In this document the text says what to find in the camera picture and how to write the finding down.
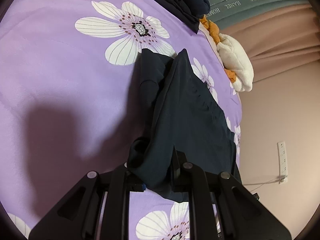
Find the screw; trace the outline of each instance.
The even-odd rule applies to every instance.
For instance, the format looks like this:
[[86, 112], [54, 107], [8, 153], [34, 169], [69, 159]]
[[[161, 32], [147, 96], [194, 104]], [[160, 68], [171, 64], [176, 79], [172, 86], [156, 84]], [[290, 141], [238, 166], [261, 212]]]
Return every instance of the screw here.
[[230, 174], [229, 173], [227, 173], [227, 172], [222, 172], [221, 174], [220, 174], [220, 176], [221, 176], [221, 178], [223, 178], [223, 179], [229, 179], [230, 178]]
[[88, 177], [89, 179], [93, 179], [93, 178], [97, 177], [97, 173], [96, 173], [95, 171], [89, 171], [89, 172], [87, 173], [87, 177]]
[[192, 163], [184, 163], [184, 164], [183, 164], [183, 167], [184, 167], [185, 169], [191, 169], [191, 168], [192, 168]]

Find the pink wall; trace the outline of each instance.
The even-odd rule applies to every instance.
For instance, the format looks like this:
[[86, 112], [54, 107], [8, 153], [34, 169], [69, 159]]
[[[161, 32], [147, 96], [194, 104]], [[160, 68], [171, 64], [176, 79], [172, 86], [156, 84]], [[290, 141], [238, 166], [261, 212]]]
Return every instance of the pink wall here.
[[285, 141], [288, 182], [265, 184], [255, 192], [296, 237], [320, 203], [320, 62], [256, 82], [240, 98], [242, 181], [277, 178], [277, 142]]

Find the bed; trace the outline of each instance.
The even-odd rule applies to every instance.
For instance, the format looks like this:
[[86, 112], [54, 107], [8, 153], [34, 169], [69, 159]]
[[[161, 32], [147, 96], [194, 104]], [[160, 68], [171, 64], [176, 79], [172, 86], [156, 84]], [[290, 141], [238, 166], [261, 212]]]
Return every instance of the bed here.
[[[14, 0], [0, 23], [0, 200], [26, 236], [84, 174], [127, 160], [143, 130], [143, 48], [187, 49], [235, 133], [239, 165], [241, 103], [203, 32], [153, 0]], [[130, 239], [169, 240], [178, 224], [188, 238], [188, 203], [152, 191], [131, 193], [129, 219]]]

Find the cable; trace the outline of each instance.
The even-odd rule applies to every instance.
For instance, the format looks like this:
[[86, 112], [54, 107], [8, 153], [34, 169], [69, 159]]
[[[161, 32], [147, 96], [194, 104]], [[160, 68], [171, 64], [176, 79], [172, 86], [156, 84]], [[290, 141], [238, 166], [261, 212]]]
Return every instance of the cable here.
[[[283, 177], [281, 177], [281, 178], [271, 179], [271, 180], [269, 180], [269, 181], [266, 181], [266, 182], [264, 182], [264, 183], [261, 183], [261, 185], [260, 185], [259, 187], [256, 187], [255, 189], [250, 190], [250, 192], [253, 192], [254, 190], [256, 190], [256, 189], [258, 189], [258, 188], [260, 188], [260, 187], [262, 187], [263, 185], [268, 184], [268, 183], [271, 184], [271, 183], [281, 182], [281, 181], [284, 180], [286, 177], [287, 177], [287, 176], [283, 176]], [[243, 186], [252, 186], [252, 184], [243, 184]]]

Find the power strip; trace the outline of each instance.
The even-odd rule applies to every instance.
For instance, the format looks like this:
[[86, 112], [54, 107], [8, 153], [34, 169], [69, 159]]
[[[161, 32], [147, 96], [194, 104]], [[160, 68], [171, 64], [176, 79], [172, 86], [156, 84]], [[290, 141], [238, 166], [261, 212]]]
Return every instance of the power strip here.
[[280, 177], [283, 178], [279, 181], [279, 184], [288, 182], [288, 161], [287, 151], [285, 149], [284, 141], [278, 142], [279, 152], [279, 166], [280, 166]]

